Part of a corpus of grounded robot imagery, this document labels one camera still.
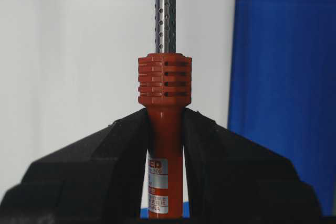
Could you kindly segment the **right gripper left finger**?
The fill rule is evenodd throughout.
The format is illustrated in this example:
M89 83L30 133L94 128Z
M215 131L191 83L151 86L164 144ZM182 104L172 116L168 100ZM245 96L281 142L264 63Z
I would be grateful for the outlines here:
M140 215L149 122L142 109L29 166L1 223L123 223Z

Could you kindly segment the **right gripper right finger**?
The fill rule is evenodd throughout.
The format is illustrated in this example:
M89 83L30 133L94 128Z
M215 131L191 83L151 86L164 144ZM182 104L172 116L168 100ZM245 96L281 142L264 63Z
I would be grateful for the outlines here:
M190 215L200 223L319 223L311 186L291 161L186 109Z

